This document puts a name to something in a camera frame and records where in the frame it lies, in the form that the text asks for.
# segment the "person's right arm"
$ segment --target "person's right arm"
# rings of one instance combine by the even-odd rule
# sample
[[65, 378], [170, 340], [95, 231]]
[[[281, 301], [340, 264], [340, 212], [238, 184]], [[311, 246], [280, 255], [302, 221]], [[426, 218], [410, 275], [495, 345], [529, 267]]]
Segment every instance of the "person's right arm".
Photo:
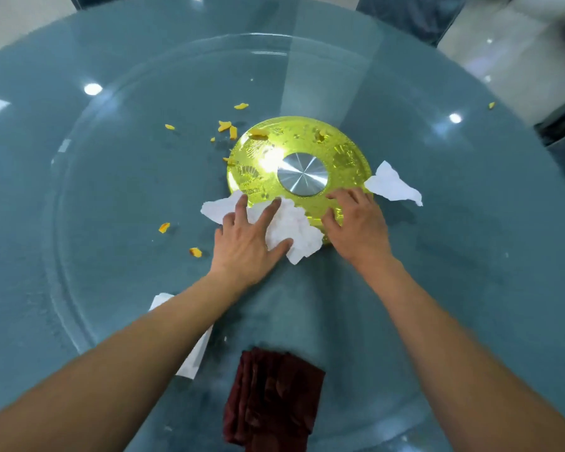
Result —
[[377, 293], [412, 359], [421, 387], [458, 451], [565, 451], [565, 418], [474, 341], [396, 260], [379, 206], [362, 189], [329, 198], [322, 222], [339, 254]]

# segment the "forearm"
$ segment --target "forearm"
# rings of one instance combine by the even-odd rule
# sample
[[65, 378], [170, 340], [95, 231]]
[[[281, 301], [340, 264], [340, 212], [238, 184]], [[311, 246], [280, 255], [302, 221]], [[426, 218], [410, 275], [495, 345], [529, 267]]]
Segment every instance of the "forearm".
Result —
[[471, 339], [399, 262], [370, 264], [363, 273], [455, 450], [565, 450], [565, 419]]
[[207, 276], [76, 358], [0, 412], [0, 451], [123, 450], [240, 293]]

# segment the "crumpled tissue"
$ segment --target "crumpled tissue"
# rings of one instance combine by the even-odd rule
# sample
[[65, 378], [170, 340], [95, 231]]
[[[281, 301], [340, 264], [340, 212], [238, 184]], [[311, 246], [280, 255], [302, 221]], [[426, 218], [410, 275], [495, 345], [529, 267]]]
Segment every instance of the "crumpled tissue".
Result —
[[423, 205], [421, 192], [402, 181], [398, 172], [386, 161], [379, 165], [374, 176], [364, 182], [364, 186], [389, 201], [412, 200], [419, 206]]
[[[236, 190], [228, 198], [207, 201], [203, 203], [201, 214], [221, 225], [224, 216], [234, 212], [234, 206], [242, 196], [243, 192]], [[270, 203], [272, 202], [264, 201], [247, 208], [249, 223], [256, 223]], [[302, 258], [309, 257], [322, 247], [323, 236], [319, 229], [309, 224], [305, 209], [296, 207], [293, 200], [282, 197], [281, 206], [266, 231], [266, 245], [272, 250], [279, 242], [293, 238], [293, 246], [287, 252], [287, 258], [297, 265]]]
[[[159, 295], [154, 297], [149, 311], [155, 309], [157, 306], [162, 305], [171, 297], [173, 297], [173, 295], [170, 295], [169, 293], [160, 293]], [[189, 379], [195, 378], [197, 371], [199, 371], [201, 360], [203, 360], [203, 355], [205, 354], [207, 342], [209, 341], [209, 337], [211, 335], [211, 328], [213, 328], [213, 326], [210, 326], [209, 329], [203, 334], [203, 336], [201, 336], [201, 338], [197, 341], [195, 347], [193, 347], [193, 350], [190, 351], [188, 357], [186, 357], [186, 360], [184, 360], [184, 363], [182, 363], [182, 366], [180, 366], [180, 369], [176, 373], [176, 376], [187, 377]]]

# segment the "yellow disc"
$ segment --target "yellow disc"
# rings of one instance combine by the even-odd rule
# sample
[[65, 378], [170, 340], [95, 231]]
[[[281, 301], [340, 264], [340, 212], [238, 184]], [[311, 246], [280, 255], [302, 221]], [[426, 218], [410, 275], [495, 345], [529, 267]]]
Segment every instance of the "yellow disc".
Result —
[[[266, 130], [267, 137], [249, 136], [254, 128]], [[278, 196], [291, 198], [296, 206], [305, 209], [310, 224], [323, 233], [320, 218], [328, 207], [335, 210], [337, 221], [342, 223], [341, 208], [336, 201], [326, 198], [326, 194], [339, 187], [364, 187], [372, 173], [358, 146], [337, 128], [308, 117], [276, 117], [251, 129], [230, 152], [226, 174], [230, 192], [241, 189], [248, 195], [250, 206]], [[281, 161], [295, 152], [314, 155], [326, 167], [328, 182], [318, 194], [295, 195], [278, 181]]]

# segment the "floor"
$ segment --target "floor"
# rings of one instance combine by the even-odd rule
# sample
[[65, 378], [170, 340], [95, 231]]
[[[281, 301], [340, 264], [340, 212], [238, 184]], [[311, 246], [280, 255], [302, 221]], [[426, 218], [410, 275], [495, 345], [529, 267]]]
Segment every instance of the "floor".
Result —
[[[0, 48], [74, 12], [70, 0], [0, 0]], [[565, 0], [468, 0], [439, 50], [530, 125], [565, 102]]]

